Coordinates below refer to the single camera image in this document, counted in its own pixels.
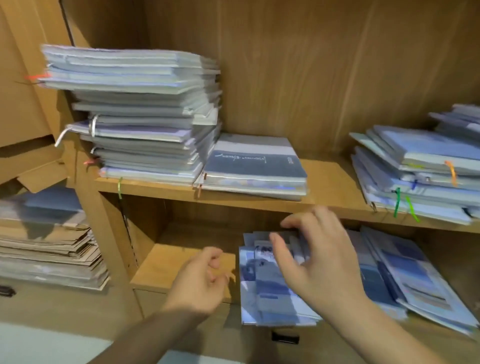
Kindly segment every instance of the stack of brown paper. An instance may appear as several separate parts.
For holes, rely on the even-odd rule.
[[[75,191],[0,200],[0,276],[102,290],[107,267]]]

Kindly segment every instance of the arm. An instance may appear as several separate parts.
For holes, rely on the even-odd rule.
[[[300,266],[285,242],[270,234],[274,254],[287,284],[371,364],[442,364],[366,296],[357,254],[336,215],[326,207],[290,215],[284,228],[299,228],[311,258]]]
[[[204,248],[179,271],[162,309],[135,325],[89,364],[156,364],[173,344],[218,307],[228,277],[215,277],[222,251]]]

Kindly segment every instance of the wooden shelf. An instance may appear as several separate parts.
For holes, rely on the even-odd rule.
[[[420,222],[416,222],[410,214],[399,213],[394,218],[392,211],[387,209],[379,208],[374,211],[363,198],[351,164],[340,157],[328,156],[322,160],[301,159],[301,163],[308,175],[309,193],[300,202],[205,190],[199,197],[198,191],[192,187],[129,180],[122,181],[121,192],[169,200],[290,213],[302,212],[314,205],[323,205],[328,206],[343,219],[449,231],[480,232],[479,222],[468,226],[431,218],[420,218]],[[97,177],[94,183],[101,192],[118,192],[118,179]]]
[[[167,293],[182,265],[203,247],[211,245],[223,249],[219,271],[230,276],[224,302],[240,303],[236,256],[238,247],[243,245],[243,235],[242,232],[231,229],[170,223],[133,276],[131,286],[145,291]]]

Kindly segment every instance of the hand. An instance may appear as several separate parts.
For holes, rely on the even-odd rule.
[[[357,254],[336,215],[326,207],[290,215],[280,225],[298,228],[311,257],[299,265],[277,233],[270,234],[275,259],[287,285],[325,319],[367,298]]]
[[[218,269],[222,250],[206,247],[187,261],[177,274],[168,292],[163,310],[185,310],[206,318],[222,302],[228,276],[215,276],[210,268]]]

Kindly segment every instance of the black handle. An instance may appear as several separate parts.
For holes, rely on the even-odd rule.
[[[287,344],[298,345],[300,342],[300,336],[299,335],[294,335],[294,336],[280,335],[272,331],[272,341],[285,342]]]
[[[0,296],[4,297],[13,297],[17,292],[12,287],[9,286],[0,286]]]

